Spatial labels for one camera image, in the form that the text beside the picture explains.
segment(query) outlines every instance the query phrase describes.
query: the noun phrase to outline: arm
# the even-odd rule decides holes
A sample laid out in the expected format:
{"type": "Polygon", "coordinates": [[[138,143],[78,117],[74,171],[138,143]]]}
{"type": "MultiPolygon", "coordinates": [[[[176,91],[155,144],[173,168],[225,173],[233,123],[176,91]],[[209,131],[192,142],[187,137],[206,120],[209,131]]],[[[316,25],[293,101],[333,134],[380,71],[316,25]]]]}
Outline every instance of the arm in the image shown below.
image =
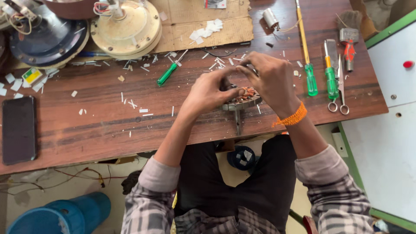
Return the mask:
{"type": "Polygon", "coordinates": [[[158,151],[148,161],[138,183],[126,196],[121,233],[150,230],[152,233],[170,233],[174,216],[171,192],[178,184],[179,163],[192,126],[202,113],[239,95],[240,88],[224,92],[219,90],[221,80],[233,71],[223,69],[205,73],[196,80],[158,151]]]}
{"type": "MultiPolygon", "coordinates": [[[[286,60],[252,52],[237,66],[280,119],[294,114],[300,100],[293,89],[293,67],[286,60]],[[259,76],[245,65],[252,64],[259,76]]],[[[297,178],[308,187],[311,214],[320,233],[373,233],[370,204],[311,119],[286,126],[295,149],[297,178]]]]}

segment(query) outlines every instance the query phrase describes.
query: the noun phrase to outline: black phone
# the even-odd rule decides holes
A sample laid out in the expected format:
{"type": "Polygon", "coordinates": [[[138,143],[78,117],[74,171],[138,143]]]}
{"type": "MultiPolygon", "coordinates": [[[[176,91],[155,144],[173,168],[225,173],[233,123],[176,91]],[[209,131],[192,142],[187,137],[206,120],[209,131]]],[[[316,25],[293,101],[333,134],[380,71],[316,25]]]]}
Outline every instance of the black phone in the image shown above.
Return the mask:
{"type": "Polygon", "coordinates": [[[3,111],[3,164],[12,165],[36,159],[36,99],[5,100],[3,111]]]}

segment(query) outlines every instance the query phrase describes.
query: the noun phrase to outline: orange thread bracelet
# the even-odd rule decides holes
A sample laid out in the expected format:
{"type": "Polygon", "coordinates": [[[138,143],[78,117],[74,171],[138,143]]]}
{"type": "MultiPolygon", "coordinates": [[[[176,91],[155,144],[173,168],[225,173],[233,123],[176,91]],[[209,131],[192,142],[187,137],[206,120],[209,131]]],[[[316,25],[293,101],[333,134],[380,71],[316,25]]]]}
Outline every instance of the orange thread bracelet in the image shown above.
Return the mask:
{"type": "Polygon", "coordinates": [[[303,105],[303,102],[300,102],[300,106],[299,108],[296,110],[296,112],[285,118],[280,120],[279,117],[277,117],[277,122],[272,124],[272,127],[275,127],[276,125],[295,125],[297,123],[299,123],[303,118],[305,118],[306,114],[308,113],[308,111],[306,110],[305,106],[303,105]]]}

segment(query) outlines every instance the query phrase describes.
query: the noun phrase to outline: person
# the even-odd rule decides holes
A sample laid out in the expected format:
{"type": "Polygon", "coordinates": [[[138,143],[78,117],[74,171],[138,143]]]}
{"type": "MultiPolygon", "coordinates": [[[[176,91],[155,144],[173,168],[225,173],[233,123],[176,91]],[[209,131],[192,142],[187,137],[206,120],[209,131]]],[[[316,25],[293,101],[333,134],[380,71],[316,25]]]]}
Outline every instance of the person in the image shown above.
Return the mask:
{"type": "Polygon", "coordinates": [[[308,187],[311,215],[320,233],[373,233],[369,201],[344,161],[306,111],[301,119],[293,118],[299,117],[303,103],[292,79],[288,61],[257,52],[234,69],[202,74],[126,196],[121,233],[169,233],[174,219],[177,233],[284,234],[296,177],[308,187]],[[294,120],[287,122],[289,135],[263,144],[253,174],[235,188],[222,179],[213,142],[186,146],[198,116],[244,93],[242,88],[219,90],[221,80],[234,71],[249,79],[279,119],[294,120]]]}

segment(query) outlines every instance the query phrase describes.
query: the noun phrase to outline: green screwdriver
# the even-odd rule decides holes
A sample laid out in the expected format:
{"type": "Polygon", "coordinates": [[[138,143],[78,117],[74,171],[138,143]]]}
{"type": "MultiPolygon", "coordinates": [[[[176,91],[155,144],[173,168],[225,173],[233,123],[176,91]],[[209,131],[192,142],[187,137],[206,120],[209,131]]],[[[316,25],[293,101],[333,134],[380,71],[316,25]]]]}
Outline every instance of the green screwdriver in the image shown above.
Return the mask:
{"type": "Polygon", "coordinates": [[[327,68],[325,69],[325,75],[327,76],[327,88],[328,88],[328,97],[329,99],[335,99],[339,97],[337,81],[335,79],[334,68],[331,67],[331,58],[328,53],[327,41],[325,40],[325,61],[327,63],[327,68]]]}
{"type": "Polygon", "coordinates": [[[302,38],[303,53],[305,54],[305,72],[306,72],[306,83],[308,85],[309,96],[315,96],[318,94],[318,88],[316,87],[316,79],[313,75],[313,65],[309,61],[308,46],[306,45],[305,30],[303,28],[302,13],[300,12],[299,0],[296,0],[296,13],[299,19],[299,30],[302,38]]]}
{"type": "Polygon", "coordinates": [[[187,51],[188,50],[185,50],[181,57],[176,62],[172,63],[171,66],[159,77],[159,79],[156,81],[159,87],[162,86],[163,83],[169,78],[173,70],[175,70],[178,67],[178,62],[182,59],[182,57],[185,55],[187,51]]]}

